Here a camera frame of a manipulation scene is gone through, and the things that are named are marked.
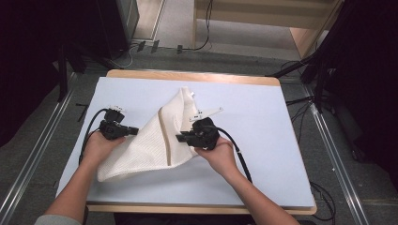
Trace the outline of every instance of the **sleeve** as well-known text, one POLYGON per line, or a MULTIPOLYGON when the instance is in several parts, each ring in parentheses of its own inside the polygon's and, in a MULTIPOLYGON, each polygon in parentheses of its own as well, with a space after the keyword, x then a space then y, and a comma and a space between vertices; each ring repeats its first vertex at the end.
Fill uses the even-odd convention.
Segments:
POLYGON ((57 224, 57 225, 81 225, 78 221, 74 220, 70 217, 63 217, 58 215, 44 215, 36 220, 35 225, 48 225, 48 224, 57 224))

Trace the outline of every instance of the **gray floor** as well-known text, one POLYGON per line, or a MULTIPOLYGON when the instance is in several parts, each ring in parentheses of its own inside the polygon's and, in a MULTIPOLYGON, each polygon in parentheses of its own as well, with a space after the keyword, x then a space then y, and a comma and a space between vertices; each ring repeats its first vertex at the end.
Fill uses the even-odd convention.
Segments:
MULTIPOLYGON (((129 69, 204 71, 252 76, 276 72, 285 62, 278 59, 211 52, 176 54, 175 50, 167 49, 158 49, 156 53, 150 53, 149 47, 145 47, 142 52, 133 52, 132 56, 133 61, 129 69)), ((129 56, 126 54, 118 59, 117 63, 126 65, 129 61, 129 56)), ((77 122, 83 108, 77 107, 75 104, 88 104, 98 78, 105 74, 106 71, 103 68, 95 63, 90 63, 87 72, 79 76, 70 103, 9 224, 34 223, 54 199, 57 181, 83 124, 83 122, 77 122)), ((304 97, 301 83, 295 82, 297 77, 297 72, 294 72, 288 78, 283 79, 282 88, 286 100, 304 97)), ((0 149, 0 174, 2 177, 0 194, 2 199, 18 175, 39 133, 44 128, 46 119, 54 109, 56 98, 57 90, 55 89, 23 124, 14 139, 0 149)), ((293 105, 288 109, 293 115, 301 105, 293 105)), ((363 206, 371 224, 397 224, 398 203, 396 200, 398 195, 392 187, 388 175, 377 165, 360 164, 354 161, 350 156, 349 146, 336 118, 328 111, 325 111, 324 116, 353 184, 360 198, 364 200, 363 206)), ((300 119, 294 123, 297 134, 299 134, 299 123, 300 119)), ((300 149, 310 180, 324 187, 332 195, 337 205, 336 224, 355 224, 314 117, 310 112, 305 114, 301 132, 300 149)), ((318 206, 317 214, 322 218, 328 217, 329 210, 325 203, 316 194, 315 198, 318 206)), ((316 224, 331 223, 330 221, 322 222, 313 217, 298 218, 309 219, 316 224)), ((114 223, 111 213, 90 213, 87 224, 114 223)))

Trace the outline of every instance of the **wooden desk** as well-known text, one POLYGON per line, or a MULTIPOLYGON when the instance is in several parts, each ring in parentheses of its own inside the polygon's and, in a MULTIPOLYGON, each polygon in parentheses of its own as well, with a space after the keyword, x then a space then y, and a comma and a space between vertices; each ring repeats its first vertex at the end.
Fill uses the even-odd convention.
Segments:
MULTIPOLYGON (((209 0, 195 0, 193 12, 193 46, 196 20, 206 18, 209 0)), ((301 57, 334 23, 343 0, 216 0, 211 20, 290 27, 301 57)))
MULTIPOLYGON (((100 105, 109 105, 111 101, 114 104, 122 102, 123 99, 120 98, 126 97, 126 91, 131 90, 132 93, 139 93, 140 95, 134 94, 126 98, 132 105, 128 110, 132 114, 126 114, 122 124, 128 126, 134 124, 135 127, 141 128, 147 119, 141 119, 144 122, 140 122, 138 118, 142 116, 150 118, 152 113, 156 112, 155 109, 159 107, 157 101, 163 102, 164 99, 171 98, 170 93, 174 93, 177 90, 176 88, 187 85, 195 92, 197 107, 204 107, 213 100, 221 104, 217 106, 224 107, 223 112, 212 116, 212 118, 217 126, 228 130, 239 148, 243 150, 243 156, 251 171, 253 182, 260 190, 265 191, 270 198, 279 195, 280 197, 275 197, 276 202, 286 204, 283 208, 291 214, 311 215, 316 212, 314 197, 310 191, 308 177, 277 79, 209 73, 132 70, 111 70, 107 77, 99 80, 96 93, 87 111, 82 132, 62 175, 58 193, 77 168, 77 157, 87 122, 91 120, 92 115, 100 105), (239 105, 252 105, 252 101, 256 99, 245 99, 245 96, 261 95, 262 90, 265 89, 269 90, 269 93, 277 94, 261 96, 261 100, 269 101, 269 104, 273 101, 279 102, 282 107, 271 104, 264 113, 253 115, 258 119, 253 119, 249 114, 250 112, 257 112, 256 106, 253 105, 253 109, 246 106, 247 109, 245 109, 239 105), (240 121, 234 121, 233 118, 236 118, 237 114, 245 112, 249 112, 248 116, 251 118, 240 118, 240 121), (265 118, 272 117, 272 119, 265 121, 262 119, 263 116, 265 118), (276 140, 278 139, 277 136, 267 136, 266 133, 252 133, 253 131, 250 131, 250 128, 261 129, 264 127, 279 137, 283 136, 285 140, 280 142, 276 140), (263 161, 259 161, 259 158, 267 158, 269 161, 263 165, 263 161), (295 203, 291 203, 291 198, 297 198, 298 203, 304 203, 306 206, 293 205, 295 203)), ((258 105, 267 106, 267 104, 261 102, 258 105)), ((249 213, 235 191, 201 157, 195 157, 174 169, 143 172, 131 179, 117 183, 95 181, 90 189, 87 204, 90 211, 106 212, 249 213)))

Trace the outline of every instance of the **folded fabric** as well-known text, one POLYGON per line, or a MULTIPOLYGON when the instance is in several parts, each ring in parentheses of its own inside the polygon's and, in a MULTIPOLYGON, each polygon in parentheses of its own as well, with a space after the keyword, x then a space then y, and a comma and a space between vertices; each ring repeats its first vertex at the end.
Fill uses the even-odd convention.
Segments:
POLYGON ((137 173, 179 166, 196 155, 176 134, 190 130, 190 117, 197 113, 191 91, 182 87, 161 107, 137 136, 129 136, 99 166, 98 180, 117 181, 137 173))

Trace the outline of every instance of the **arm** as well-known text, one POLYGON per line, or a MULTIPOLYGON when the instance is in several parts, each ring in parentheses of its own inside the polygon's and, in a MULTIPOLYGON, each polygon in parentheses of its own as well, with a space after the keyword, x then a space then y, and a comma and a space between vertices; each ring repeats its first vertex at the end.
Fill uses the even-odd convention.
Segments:
POLYGON ((101 162, 124 140, 108 141, 101 133, 94 132, 87 142, 82 163, 44 215, 64 216, 83 223, 85 201, 93 176, 101 162))
POLYGON ((299 225, 292 216, 265 196, 243 176, 237 168, 231 142, 224 138, 219 138, 214 150, 207 151, 195 148, 195 151, 205 158, 210 166, 232 186, 248 208, 256 224, 299 225))

